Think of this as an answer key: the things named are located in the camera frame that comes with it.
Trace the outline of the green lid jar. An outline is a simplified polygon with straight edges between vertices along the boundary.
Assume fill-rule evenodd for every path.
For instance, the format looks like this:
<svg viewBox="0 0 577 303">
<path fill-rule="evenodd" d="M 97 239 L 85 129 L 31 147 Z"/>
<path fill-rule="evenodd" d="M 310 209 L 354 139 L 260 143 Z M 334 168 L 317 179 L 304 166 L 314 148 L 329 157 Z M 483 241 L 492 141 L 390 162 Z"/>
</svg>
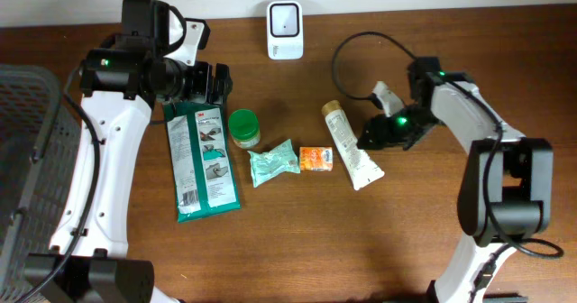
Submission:
<svg viewBox="0 0 577 303">
<path fill-rule="evenodd" d="M 249 109 L 238 109 L 228 119 L 229 132 L 234 143 L 242 149 L 250 149 L 261 140 L 260 123 Z"/>
</svg>

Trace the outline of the white cream tube gold cap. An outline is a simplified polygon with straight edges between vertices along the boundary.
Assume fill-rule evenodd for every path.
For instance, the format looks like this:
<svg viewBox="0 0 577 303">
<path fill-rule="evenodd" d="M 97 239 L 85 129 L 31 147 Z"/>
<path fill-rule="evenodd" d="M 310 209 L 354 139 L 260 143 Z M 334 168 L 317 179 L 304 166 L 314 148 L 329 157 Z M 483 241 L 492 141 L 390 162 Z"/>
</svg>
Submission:
<svg viewBox="0 0 577 303">
<path fill-rule="evenodd" d="M 339 101 L 329 101 L 323 105 L 321 112 L 349 173 L 353 189 L 360 190 L 373 181 L 382 178 L 385 175 L 384 171 L 370 158 L 365 150 L 358 148 L 357 137 L 353 133 L 353 129 Z"/>
</svg>

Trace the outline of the teal wipes pouch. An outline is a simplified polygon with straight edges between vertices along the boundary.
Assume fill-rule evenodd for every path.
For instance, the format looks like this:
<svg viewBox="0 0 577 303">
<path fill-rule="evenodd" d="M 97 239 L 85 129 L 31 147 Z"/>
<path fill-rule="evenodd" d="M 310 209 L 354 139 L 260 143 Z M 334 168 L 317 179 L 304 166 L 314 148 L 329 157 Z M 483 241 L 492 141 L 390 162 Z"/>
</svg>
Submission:
<svg viewBox="0 0 577 303">
<path fill-rule="evenodd" d="M 255 188 L 284 172 L 299 174 L 298 163 L 292 141 L 287 139 L 274 149 L 262 153 L 248 151 L 250 155 L 252 184 Z"/>
</svg>

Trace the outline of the orange tissue pack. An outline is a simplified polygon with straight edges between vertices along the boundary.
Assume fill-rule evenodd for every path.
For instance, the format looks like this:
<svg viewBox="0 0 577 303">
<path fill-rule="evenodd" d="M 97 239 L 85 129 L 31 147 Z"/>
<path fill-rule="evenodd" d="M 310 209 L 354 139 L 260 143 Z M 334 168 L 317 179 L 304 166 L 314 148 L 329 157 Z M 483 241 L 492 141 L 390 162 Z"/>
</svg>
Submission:
<svg viewBox="0 0 577 303">
<path fill-rule="evenodd" d="M 331 147 L 300 147 L 299 167 L 310 171 L 331 171 L 333 169 Z"/>
</svg>

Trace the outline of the green white 3M packet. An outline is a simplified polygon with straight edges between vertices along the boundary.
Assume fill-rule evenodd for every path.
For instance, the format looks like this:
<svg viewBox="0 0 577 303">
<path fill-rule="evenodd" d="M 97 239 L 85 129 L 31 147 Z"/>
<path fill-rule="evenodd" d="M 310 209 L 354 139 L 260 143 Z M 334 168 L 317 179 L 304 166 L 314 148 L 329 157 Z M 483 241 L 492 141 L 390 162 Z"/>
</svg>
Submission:
<svg viewBox="0 0 577 303">
<path fill-rule="evenodd" d="M 241 208 L 228 153 L 221 106 L 176 103 L 162 107 L 182 224 Z"/>
</svg>

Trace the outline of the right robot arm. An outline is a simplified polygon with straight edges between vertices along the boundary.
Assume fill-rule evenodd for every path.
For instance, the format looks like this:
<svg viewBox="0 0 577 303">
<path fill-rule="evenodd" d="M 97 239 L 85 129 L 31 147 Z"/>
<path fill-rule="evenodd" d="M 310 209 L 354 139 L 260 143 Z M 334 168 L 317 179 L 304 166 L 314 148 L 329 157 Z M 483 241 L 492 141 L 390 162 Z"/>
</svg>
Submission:
<svg viewBox="0 0 577 303">
<path fill-rule="evenodd" d="M 504 262 L 538 244 L 549 225 L 553 148 L 507 124 L 483 99 L 473 78 L 446 71 L 436 57 L 408 66 L 411 104 L 378 82 L 369 100 L 381 112 L 363 127 L 364 150 L 409 150 L 438 125 L 447 127 L 468 159 L 457 198 L 463 231 L 444 273 L 423 302 L 486 302 Z"/>
</svg>

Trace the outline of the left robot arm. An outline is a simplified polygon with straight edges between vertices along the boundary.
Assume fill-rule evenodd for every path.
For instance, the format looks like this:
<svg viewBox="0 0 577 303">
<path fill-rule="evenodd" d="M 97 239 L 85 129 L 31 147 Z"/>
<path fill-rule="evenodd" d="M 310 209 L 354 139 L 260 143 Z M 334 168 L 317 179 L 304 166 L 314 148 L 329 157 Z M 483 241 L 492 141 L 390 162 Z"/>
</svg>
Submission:
<svg viewBox="0 0 577 303">
<path fill-rule="evenodd" d="M 203 20 L 158 0 L 124 0 L 121 33 L 78 67 L 83 126 L 67 206 L 46 253 L 28 255 L 32 294 L 60 302 L 165 302 L 153 266 L 126 256 L 138 149 L 156 102 L 221 105 L 229 70 L 197 62 Z"/>
</svg>

